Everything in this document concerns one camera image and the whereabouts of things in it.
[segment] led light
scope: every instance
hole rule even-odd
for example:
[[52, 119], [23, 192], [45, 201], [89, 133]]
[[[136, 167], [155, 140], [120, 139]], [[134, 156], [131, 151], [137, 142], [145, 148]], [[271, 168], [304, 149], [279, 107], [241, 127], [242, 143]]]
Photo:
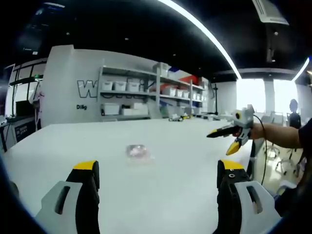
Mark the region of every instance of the led light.
[[301, 73], [307, 68], [307, 65], [309, 64], [309, 62], [310, 62], [310, 58], [308, 57], [306, 62], [303, 64], [302, 68], [297, 73], [297, 75], [292, 79], [292, 81], [295, 81], [296, 79], [298, 79], [298, 77], [301, 75]]
[[190, 22], [192, 22], [197, 28], [199, 28], [211, 41], [212, 43], [218, 48], [218, 50], [221, 52], [221, 54], [224, 56], [224, 58], [227, 60], [229, 65], [232, 67], [233, 71], [235, 72], [238, 79], [242, 79], [240, 76], [240, 73], [238, 72], [235, 64], [233, 63], [232, 59], [226, 52], [226, 50], [223, 48], [223, 46], [220, 44], [220, 42], [212, 35], [212, 33], [201, 23], [198, 19], [196, 19], [192, 14], [190, 14], [188, 11], [186, 11], [184, 8], [176, 4], [175, 2], [171, 0], [158, 0], [159, 2], [162, 2], [163, 4], [171, 7], [175, 11], [179, 12], [182, 16], [187, 18]]

